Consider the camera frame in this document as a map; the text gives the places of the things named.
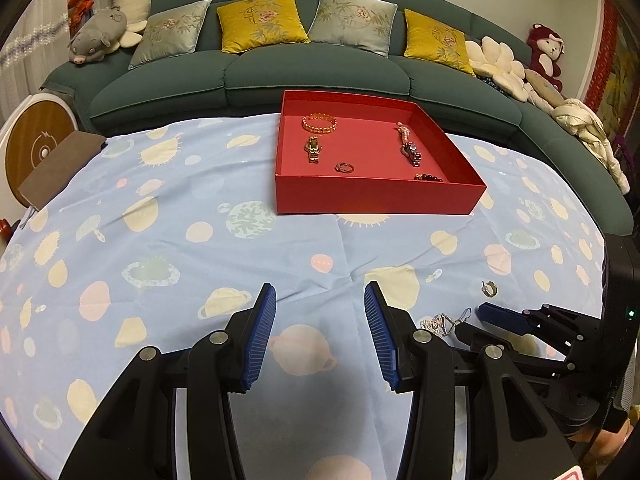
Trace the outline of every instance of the green sofa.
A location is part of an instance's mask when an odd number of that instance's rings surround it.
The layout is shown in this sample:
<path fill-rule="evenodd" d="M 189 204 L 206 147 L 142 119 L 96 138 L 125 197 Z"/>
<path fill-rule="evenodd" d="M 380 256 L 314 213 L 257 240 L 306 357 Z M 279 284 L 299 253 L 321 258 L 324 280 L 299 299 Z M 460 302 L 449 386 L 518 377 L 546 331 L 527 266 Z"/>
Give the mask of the green sofa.
<path fill-rule="evenodd" d="M 198 0 L 152 0 L 151 13 Z M 446 131 L 485 139 L 534 156 L 570 184 L 599 227 L 632 232 L 624 197 L 607 171 L 548 115 L 500 94 L 484 82 L 446 66 L 408 59 L 405 8 L 447 23 L 468 39 L 491 36 L 515 57 L 530 61 L 530 48 L 502 28 L 444 0 L 386 0 L 398 4 L 388 59 L 356 48 L 321 43 L 264 46 L 241 55 L 220 51 L 216 8 L 235 0 L 212 0 L 196 52 L 127 70 L 132 51 L 103 62 L 55 69 L 44 89 L 72 100 L 82 127 L 106 136 L 205 116 L 247 116 L 279 111 L 287 88 L 362 92 L 418 103 Z M 296 0 L 305 29 L 318 0 Z"/>

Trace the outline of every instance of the curtain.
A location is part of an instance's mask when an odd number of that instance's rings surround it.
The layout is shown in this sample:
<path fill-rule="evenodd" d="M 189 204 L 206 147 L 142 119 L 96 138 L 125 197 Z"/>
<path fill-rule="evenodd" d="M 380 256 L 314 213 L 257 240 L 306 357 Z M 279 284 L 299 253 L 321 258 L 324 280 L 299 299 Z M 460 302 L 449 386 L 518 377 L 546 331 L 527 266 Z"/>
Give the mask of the curtain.
<path fill-rule="evenodd" d="M 68 59 L 67 0 L 32 0 L 0 49 L 0 124 Z"/>

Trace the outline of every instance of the wall decoration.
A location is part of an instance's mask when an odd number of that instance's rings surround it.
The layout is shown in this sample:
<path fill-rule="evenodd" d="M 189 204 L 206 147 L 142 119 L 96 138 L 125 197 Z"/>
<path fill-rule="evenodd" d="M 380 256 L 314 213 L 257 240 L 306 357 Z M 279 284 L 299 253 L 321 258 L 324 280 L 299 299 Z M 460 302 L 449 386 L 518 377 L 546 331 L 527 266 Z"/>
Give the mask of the wall decoration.
<path fill-rule="evenodd" d="M 604 0 L 602 39 L 584 103 L 596 110 L 609 140 L 624 143 L 640 84 L 640 50 L 612 0 Z"/>

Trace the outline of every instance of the white blanket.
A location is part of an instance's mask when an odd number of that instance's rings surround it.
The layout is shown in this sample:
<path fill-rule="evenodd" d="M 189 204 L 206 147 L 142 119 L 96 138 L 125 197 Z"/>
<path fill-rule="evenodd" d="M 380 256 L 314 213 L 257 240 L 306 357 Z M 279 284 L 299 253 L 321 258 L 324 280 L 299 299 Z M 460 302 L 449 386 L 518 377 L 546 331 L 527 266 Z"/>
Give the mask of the white blanket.
<path fill-rule="evenodd" d="M 600 118 L 578 99 L 567 99 L 566 104 L 551 112 L 551 116 L 572 136 L 580 140 L 584 147 L 607 168 L 622 194 L 627 194 L 629 182 L 620 169 L 620 163 L 613 155 Z"/>

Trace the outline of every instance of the red tray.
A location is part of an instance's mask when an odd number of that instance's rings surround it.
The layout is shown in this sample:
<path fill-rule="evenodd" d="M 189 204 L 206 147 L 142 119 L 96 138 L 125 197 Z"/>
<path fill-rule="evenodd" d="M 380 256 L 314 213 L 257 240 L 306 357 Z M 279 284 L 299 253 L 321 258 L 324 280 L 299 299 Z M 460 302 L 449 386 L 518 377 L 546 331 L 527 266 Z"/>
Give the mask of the red tray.
<path fill-rule="evenodd" d="M 310 164 L 304 150 L 312 134 L 302 128 L 302 117 L 313 113 L 337 120 L 334 132 L 317 136 L 322 146 L 319 164 Z M 422 154 L 419 168 L 400 152 L 398 122 L 411 129 L 410 141 Z M 339 162 L 355 170 L 338 173 Z M 443 182 L 414 180 L 417 173 L 431 173 Z M 275 185 L 280 214 L 466 215 L 486 189 L 460 150 L 418 105 L 303 90 L 284 92 Z"/>

